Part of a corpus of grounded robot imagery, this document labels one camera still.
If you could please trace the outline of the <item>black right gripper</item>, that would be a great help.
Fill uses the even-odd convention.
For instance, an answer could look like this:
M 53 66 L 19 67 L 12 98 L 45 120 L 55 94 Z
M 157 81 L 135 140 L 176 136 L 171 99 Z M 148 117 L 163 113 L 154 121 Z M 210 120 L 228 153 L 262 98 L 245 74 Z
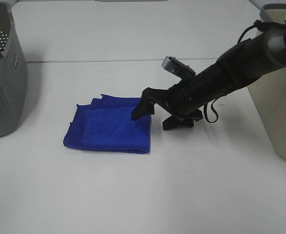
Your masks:
M 215 63 L 194 78 L 180 80 L 168 90 L 146 88 L 139 103 L 132 111 L 132 120 L 154 115 L 154 105 L 158 104 L 173 116 L 163 121 L 163 130 L 192 128 L 196 118 L 203 115 L 197 111 L 207 103 L 230 93 L 233 89 L 232 73 Z

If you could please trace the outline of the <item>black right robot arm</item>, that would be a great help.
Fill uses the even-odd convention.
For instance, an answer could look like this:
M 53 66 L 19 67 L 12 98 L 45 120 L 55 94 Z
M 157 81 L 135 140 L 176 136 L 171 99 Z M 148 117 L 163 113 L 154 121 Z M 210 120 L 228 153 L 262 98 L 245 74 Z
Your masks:
M 238 40 L 197 75 L 175 58 L 165 58 L 162 67 L 181 78 L 167 90 L 166 105 L 171 116 L 162 123 L 165 131 L 193 127 L 195 121 L 208 117 L 209 104 L 286 67 L 286 22 L 257 20 L 253 26 L 262 33 L 253 39 Z

